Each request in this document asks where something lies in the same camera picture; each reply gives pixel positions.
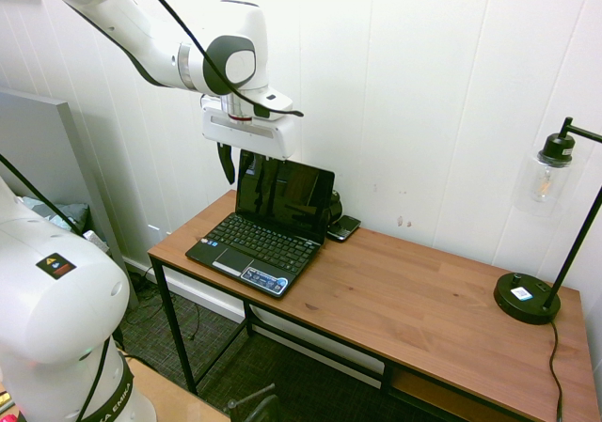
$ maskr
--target gray panel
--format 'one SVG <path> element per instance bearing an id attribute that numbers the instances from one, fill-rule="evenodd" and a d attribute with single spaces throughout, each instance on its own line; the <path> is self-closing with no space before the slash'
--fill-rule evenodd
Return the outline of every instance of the gray panel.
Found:
<path id="1" fill-rule="evenodd" d="M 94 230 L 126 272 L 66 102 L 0 87 L 0 153 L 53 203 L 87 203 Z M 15 194 L 34 196 L 1 164 L 0 176 Z M 132 306 L 137 299 L 131 284 L 130 291 Z"/>

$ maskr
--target baseboard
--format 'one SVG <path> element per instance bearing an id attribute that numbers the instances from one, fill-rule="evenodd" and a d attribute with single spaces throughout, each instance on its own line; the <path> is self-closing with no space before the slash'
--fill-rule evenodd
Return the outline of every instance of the baseboard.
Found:
<path id="1" fill-rule="evenodd" d="M 151 282 L 157 283 L 152 268 L 149 269 L 149 267 L 129 258 L 124 258 L 123 260 L 129 272 L 145 275 Z M 240 323 L 245 318 L 242 301 L 196 281 L 194 287 L 188 286 L 182 281 L 183 278 L 187 278 L 186 276 L 178 274 L 168 267 L 165 267 L 165 274 L 167 286 L 172 292 L 236 323 Z"/>
<path id="2" fill-rule="evenodd" d="M 124 261 L 129 272 L 145 275 L 151 282 L 156 284 L 157 281 L 154 275 L 154 270 L 152 268 L 144 266 L 128 258 L 124 258 Z M 164 269 L 166 274 L 167 286 L 174 293 L 177 293 L 178 295 L 182 296 L 187 300 L 190 300 L 193 303 L 196 303 L 197 305 L 206 307 L 210 311 L 213 311 L 227 319 L 235 321 L 236 323 L 240 323 L 245 318 L 245 310 L 243 308 L 242 301 L 224 292 L 220 292 L 217 289 L 211 288 L 198 281 L 195 281 L 192 278 L 188 278 L 183 274 L 174 272 L 168 267 L 164 267 Z M 310 342 L 325 350 L 329 350 L 330 352 L 333 352 L 339 356 L 345 357 L 370 370 L 376 371 L 378 373 L 383 373 L 383 363 L 368 356 L 367 354 L 346 347 L 338 342 L 335 342 L 324 336 L 320 336 L 317 333 L 313 333 L 310 330 L 302 328 L 289 321 L 261 311 L 260 309 L 255 308 L 254 312 L 264 322 L 275 326 L 286 333 L 302 338 L 307 342 Z M 262 333 L 264 336 L 270 337 L 271 339 L 286 347 L 289 347 L 297 352 L 303 353 L 306 356 L 309 356 L 310 358 L 313 358 L 317 361 L 320 361 L 323 364 L 326 364 L 327 366 L 331 366 L 340 372 L 357 378 L 364 383 L 370 384 L 374 387 L 379 387 L 380 385 L 378 381 L 370 377 L 367 377 L 346 366 L 343 366 L 342 364 L 332 361 L 331 359 L 328 359 L 319 353 L 305 349 L 304 347 L 301 347 L 300 345 L 297 345 L 278 335 L 262 330 L 262 328 L 255 327 L 254 330 Z"/>

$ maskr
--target desk lamp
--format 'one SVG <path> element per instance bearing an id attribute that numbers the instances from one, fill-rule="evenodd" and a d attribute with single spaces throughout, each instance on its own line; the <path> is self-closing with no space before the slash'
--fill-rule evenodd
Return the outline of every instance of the desk lamp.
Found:
<path id="1" fill-rule="evenodd" d="M 568 133 L 602 143 L 602 136 L 572 126 L 573 119 L 564 120 L 560 133 L 550 135 L 544 148 L 539 151 L 531 174 L 531 199 L 539 204 L 553 206 L 558 201 L 571 164 L 575 140 Z M 527 274 L 505 274 L 494 290 L 499 307 L 509 316 L 532 325 L 543 325 L 554 320 L 561 308 L 557 293 L 577 255 L 587 232 L 602 204 L 602 188 L 595 198 L 575 242 L 552 288 L 541 279 Z"/>

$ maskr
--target laptop keyboard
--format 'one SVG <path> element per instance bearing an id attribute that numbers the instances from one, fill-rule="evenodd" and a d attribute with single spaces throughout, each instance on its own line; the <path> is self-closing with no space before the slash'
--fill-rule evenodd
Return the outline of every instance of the laptop keyboard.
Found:
<path id="1" fill-rule="evenodd" d="M 233 246 L 253 258 L 293 274 L 303 270 L 311 254 L 318 248 L 314 243 L 255 225 L 235 213 L 215 227 L 207 238 Z"/>

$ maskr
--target black lamp base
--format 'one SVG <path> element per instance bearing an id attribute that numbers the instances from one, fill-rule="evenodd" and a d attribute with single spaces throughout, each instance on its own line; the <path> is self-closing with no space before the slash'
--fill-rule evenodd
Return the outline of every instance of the black lamp base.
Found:
<path id="1" fill-rule="evenodd" d="M 505 274 L 496 285 L 493 296 L 498 306 L 510 317 L 531 325 L 550 323 L 561 308 L 554 295 L 552 305 L 544 309 L 551 288 L 541 279 L 528 274 Z"/>

